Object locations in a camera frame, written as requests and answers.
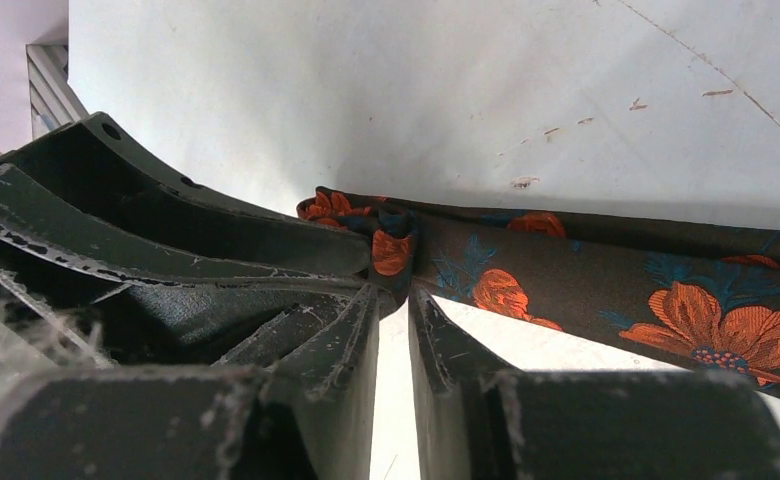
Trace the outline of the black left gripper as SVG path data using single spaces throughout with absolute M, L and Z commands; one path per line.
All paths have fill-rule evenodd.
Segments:
M 22 379 L 55 368 L 215 361 L 285 310 L 345 306 L 367 285 L 362 272 L 168 247 L 1 166 L 0 403 Z

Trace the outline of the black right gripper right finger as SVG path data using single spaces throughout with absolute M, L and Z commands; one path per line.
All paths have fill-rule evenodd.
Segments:
M 728 373 L 525 371 L 408 297 L 425 479 L 780 479 L 780 427 Z

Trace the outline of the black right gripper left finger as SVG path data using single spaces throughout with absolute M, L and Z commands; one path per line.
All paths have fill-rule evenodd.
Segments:
M 365 479 L 379 298 L 262 365 L 59 369 L 0 405 L 0 479 Z

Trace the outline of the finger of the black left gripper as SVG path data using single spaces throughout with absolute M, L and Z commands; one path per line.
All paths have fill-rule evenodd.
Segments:
M 330 275 L 367 269 L 369 241 L 192 181 L 104 112 L 0 156 L 77 210 L 128 233 L 207 258 Z

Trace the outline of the black orange-flower tie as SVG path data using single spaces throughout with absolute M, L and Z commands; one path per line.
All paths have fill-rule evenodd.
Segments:
M 306 221 L 366 238 L 366 277 L 780 398 L 780 230 L 462 208 L 320 187 Z

